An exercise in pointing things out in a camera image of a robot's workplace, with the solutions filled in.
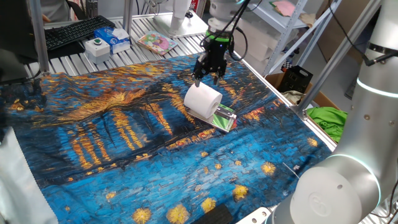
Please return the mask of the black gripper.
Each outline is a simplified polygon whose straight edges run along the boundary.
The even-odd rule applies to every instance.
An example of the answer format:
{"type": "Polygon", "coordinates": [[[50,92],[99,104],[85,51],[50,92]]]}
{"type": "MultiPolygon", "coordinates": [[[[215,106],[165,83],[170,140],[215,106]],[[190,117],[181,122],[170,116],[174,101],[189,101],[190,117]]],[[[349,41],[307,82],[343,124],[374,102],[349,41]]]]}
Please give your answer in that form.
{"type": "Polygon", "coordinates": [[[196,87],[200,86],[201,79],[209,74],[216,73],[213,84],[217,85],[223,79],[226,71],[225,53],[229,47],[228,41],[206,39],[204,41],[204,54],[196,61],[192,77],[196,87]]]}

